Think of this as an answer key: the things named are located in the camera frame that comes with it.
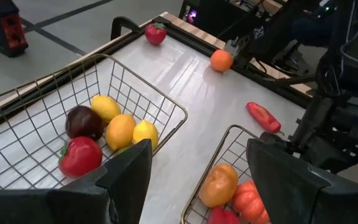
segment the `white table surface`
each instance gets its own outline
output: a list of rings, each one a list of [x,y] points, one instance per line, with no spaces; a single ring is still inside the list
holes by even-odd
[[[254,101],[293,134],[304,109],[236,72],[213,71],[209,58],[167,37],[160,47],[141,37],[113,55],[118,61],[184,106],[187,122],[155,155],[140,223],[178,223],[225,130],[239,124],[263,129],[245,109]]]
[[[141,37],[113,57],[184,106],[188,112],[187,121],[153,159],[152,177],[140,223],[180,221],[182,210],[230,125],[241,125],[257,136],[263,132],[246,111],[246,103],[254,101],[267,108],[281,122],[282,132],[286,136],[294,132],[297,126],[295,120],[304,113],[303,108],[236,72],[222,74],[213,71],[208,57],[170,37],[160,47],[150,45],[145,37]],[[108,89],[111,69],[111,61],[105,60],[98,65],[97,76],[102,94]],[[96,75],[92,73],[87,80],[95,82]],[[137,91],[148,99],[156,102],[161,100],[161,95],[148,92],[139,82],[132,79],[126,81],[134,88],[136,86]],[[85,82],[76,81],[74,88],[83,88],[82,85]],[[89,88],[89,96],[97,93],[96,87]],[[71,85],[59,92],[61,95],[72,94]],[[76,94],[76,97],[83,100],[88,98],[85,91]],[[71,101],[60,104],[57,92],[51,93],[44,102],[41,100],[27,109],[30,118],[24,111],[13,117],[9,121],[11,126],[15,125],[12,130],[9,130],[7,123],[0,126],[0,188],[61,187],[58,181],[62,180],[62,184],[72,181],[65,179],[57,169],[57,154],[64,145],[63,139],[67,139],[58,137],[64,135],[65,115],[62,106],[69,110],[76,105],[73,100],[71,97]],[[48,117],[46,110],[53,118]],[[173,126],[167,129],[173,128],[183,117],[181,111],[173,113]],[[48,149],[41,147],[41,139],[49,142],[46,143]],[[111,154],[108,148],[103,150]],[[15,164],[14,168],[9,168],[2,155],[7,157],[6,161]],[[34,167],[36,161],[43,167]]]

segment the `yellow lemon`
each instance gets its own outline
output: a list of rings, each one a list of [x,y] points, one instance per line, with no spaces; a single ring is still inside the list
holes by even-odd
[[[94,96],[91,109],[107,123],[109,123],[115,116],[121,114],[121,109],[118,103],[108,96]]]
[[[157,148],[158,144],[158,131],[154,124],[143,120],[141,121],[134,130],[133,142],[134,144],[140,142],[143,139],[152,140],[153,151]]]
[[[106,142],[111,150],[131,145],[132,135],[136,126],[135,119],[130,114],[115,116],[106,128]]]

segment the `table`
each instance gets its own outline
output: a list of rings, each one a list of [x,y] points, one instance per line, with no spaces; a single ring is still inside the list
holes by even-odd
[[[152,47],[143,35],[139,35],[112,54],[179,102],[188,112],[186,123],[153,159],[152,177],[140,221],[153,224],[179,222],[185,204],[229,125],[239,124],[256,135],[262,133],[262,128],[246,112],[247,102],[258,102],[270,110],[282,123],[282,131],[286,136],[294,132],[296,118],[302,117],[305,111],[235,71],[230,70],[223,76],[213,71],[209,67],[209,58],[191,48],[192,42],[186,40],[196,37],[216,48],[223,48],[224,42],[172,14],[164,12],[160,16],[191,35],[176,35],[168,30],[168,34],[172,32],[172,35],[160,47]],[[75,62],[98,52],[108,54],[109,49],[134,35],[124,34]],[[286,77],[265,66],[270,76]],[[24,96],[53,78],[46,76],[37,80],[37,84],[26,86],[19,94]],[[307,90],[303,85],[294,85],[293,88]],[[1,101],[0,106],[9,105],[15,100],[17,95]]]

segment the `red pepper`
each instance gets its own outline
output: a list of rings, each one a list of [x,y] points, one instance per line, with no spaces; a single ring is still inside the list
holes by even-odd
[[[218,207],[212,210],[208,224],[240,224],[240,220],[231,211]]]
[[[101,148],[88,137],[73,138],[60,154],[60,171],[72,178],[81,177],[98,168],[102,163]]]
[[[273,115],[264,107],[254,102],[247,103],[248,112],[258,121],[259,125],[263,127],[268,133],[275,134],[280,131],[281,124]]]

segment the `wire basket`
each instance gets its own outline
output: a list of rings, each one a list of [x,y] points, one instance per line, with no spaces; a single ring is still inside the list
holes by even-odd
[[[67,113],[109,95],[122,113],[158,130],[157,153],[186,121],[187,112],[139,75],[108,55],[94,55],[51,75],[0,94],[0,189],[59,188],[73,179],[58,169],[59,151],[69,141]],[[114,153],[98,141],[103,162]]]
[[[232,165],[238,174],[239,184],[252,179],[246,158],[246,145],[249,138],[259,139],[239,125],[232,125],[226,130],[201,180],[182,212],[181,224],[207,224],[212,210],[203,205],[198,194],[206,176],[216,164],[226,163]],[[225,204],[224,209],[237,213],[234,211],[231,201]]]

